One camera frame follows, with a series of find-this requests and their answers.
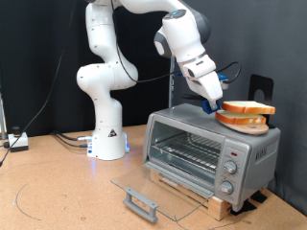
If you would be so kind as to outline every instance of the black wall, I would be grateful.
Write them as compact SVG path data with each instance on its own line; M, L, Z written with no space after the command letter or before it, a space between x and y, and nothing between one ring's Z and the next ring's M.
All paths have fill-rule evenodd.
M1 1L0 60L7 127L24 127L43 106L56 73L74 0ZM88 47L85 27L87 3L77 0L65 53L51 100L29 127L29 136L90 130L95 126L93 102L76 82L81 66L103 61ZM166 12L115 15L118 42L125 57L139 71L139 79L169 73L170 61L160 57L154 35ZM124 126L144 125L148 116L168 106L168 78L113 91L124 110Z
M277 183L270 189L307 215L307 2L282 0L185 0L212 23L204 45L218 69L238 60L243 71L224 91L222 101L248 99L252 74L272 78L270 123L281 130ZM236 66L224 73L230 78ZM183 79L175 79L174 105L188 92ZM257 100L263 96L256 95Z

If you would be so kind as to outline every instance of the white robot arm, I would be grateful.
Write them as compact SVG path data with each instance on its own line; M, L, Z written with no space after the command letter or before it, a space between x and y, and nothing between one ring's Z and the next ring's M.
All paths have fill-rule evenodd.
M223 91L214 72L215 63L202 46L210 35L209 23L202 14L180 0L86 1L90 3L86 8L89 47L105 61L84 66L77 74L79 87L91 97L95 106L96 127L88 142L88 156L113 160L123 157L127 151L122 106L109 92L134 86L138 73L117 47L112 14L118 7L124 6L134 13L168 12L154 38L155 47L163 57L177 58L191 90L205 97L215 109Z

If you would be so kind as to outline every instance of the wooden table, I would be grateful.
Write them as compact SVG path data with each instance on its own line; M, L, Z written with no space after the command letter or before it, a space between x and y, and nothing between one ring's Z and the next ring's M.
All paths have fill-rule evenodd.
M159 213L157 223L140 218L110 180L143 164L145 128L124 128L131 151L115 161L89 158L53 136L30 138L30 150L10 153L0 168L0 229L307 229L306 217L268 190L263 204L252 202L256 210L222 221L201 211L179 223Z

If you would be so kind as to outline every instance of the label sticker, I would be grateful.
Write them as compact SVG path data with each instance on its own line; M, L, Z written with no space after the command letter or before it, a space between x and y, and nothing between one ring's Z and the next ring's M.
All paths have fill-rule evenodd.
M110 134L108 135L108 137L114 137L117 136L116 132L114 131L114 129L110 132Z

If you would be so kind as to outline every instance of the detached oven handle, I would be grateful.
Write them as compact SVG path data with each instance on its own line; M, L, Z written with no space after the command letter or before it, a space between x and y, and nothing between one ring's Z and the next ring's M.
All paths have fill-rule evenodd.
M156 214L156 208L159 207L159 205L152 200L144 197L143 195L140 195L137 193L134 189L132 188L127 188L125 190L127 193L126 199L124 199L124 203L132 209L135 213L140 215L141 217L151 221L151 222L157 222L157 217L155 216ZM145 203L146 205L150 206L151 210L150 212L146 212L144 209L141 209L139 206L137 206L135 203L132 202L132 197L137 198L141 202Z

